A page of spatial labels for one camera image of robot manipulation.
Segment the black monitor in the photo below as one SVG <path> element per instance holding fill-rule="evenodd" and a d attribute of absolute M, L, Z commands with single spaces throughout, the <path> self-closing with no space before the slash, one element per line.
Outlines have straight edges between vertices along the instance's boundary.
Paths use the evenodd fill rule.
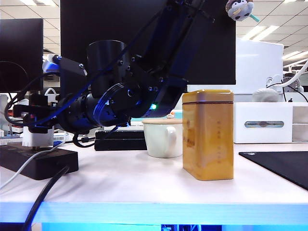
<path fill-rule="evenodd" d="M 87 67 L 89 44 L 103 39 L 128 44 L 166 1 L 62 0 L 61 55 Z M 228 17 L 225 4 L 220 0 L 205 1 L 204 10 L 215 18 L 215 23 L 185 75 L 189 84 L 235 84 L 235 22 Z M 148 28 L 131 54 L 142 55 L 154 27 L 155 24 Z"/>
<path fill-rule="evenodd" d="M 42 56 L 43 19 L 1 19 L 0 92 L 18 92 L 41 76 Z M 29 90 L 42 90 L 42 83 L 36 81 Z"/>

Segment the white mug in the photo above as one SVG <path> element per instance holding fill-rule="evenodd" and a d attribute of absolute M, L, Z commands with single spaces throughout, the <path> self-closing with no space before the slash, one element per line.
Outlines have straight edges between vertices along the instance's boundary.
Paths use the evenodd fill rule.
<path fill-rule="evenodd" d="M 181 119 L 145 119 L 142 122 L 150 156 L 173 158 L 182 155 Z"/>

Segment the white table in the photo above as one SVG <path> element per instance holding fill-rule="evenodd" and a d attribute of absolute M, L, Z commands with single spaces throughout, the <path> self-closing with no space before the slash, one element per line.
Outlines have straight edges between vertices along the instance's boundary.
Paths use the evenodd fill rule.
<path fill-rule="evenodd" d="M 198 181 L 182 158 L 146 151 L 78 151 L 79 171 L 61 178 L 35 222 L 106 224 L 308 225 L 308 191 L 238 155 L 249 151 L 304 151 L 308 144 L 241 144 L 234 179 Z M 13 175 L 1 168 L 1 182 Z M 0 192 L 0 222 L 24 222 L 48 180 L 18 176 Z"/>

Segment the stuffed animal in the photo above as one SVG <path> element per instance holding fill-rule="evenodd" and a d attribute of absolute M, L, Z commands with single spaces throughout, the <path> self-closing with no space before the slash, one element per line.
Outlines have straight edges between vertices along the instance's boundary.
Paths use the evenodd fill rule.
<path fill-rule="evenodd" d="M 253 0 L 229 0 L 226 5 L 226 12 L 234 21 L 242 21 L 252 17 L 259 22 L 259 19 L 252 14 L 253 8 Z"/>

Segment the mouse pad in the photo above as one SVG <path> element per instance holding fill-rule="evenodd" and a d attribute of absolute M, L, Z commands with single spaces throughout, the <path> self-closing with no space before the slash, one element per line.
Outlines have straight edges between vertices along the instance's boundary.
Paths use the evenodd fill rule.
<path fill-rule="evenodd" d="M 247 152 L 239 155 L 308 190 L 308 152 Z"/>

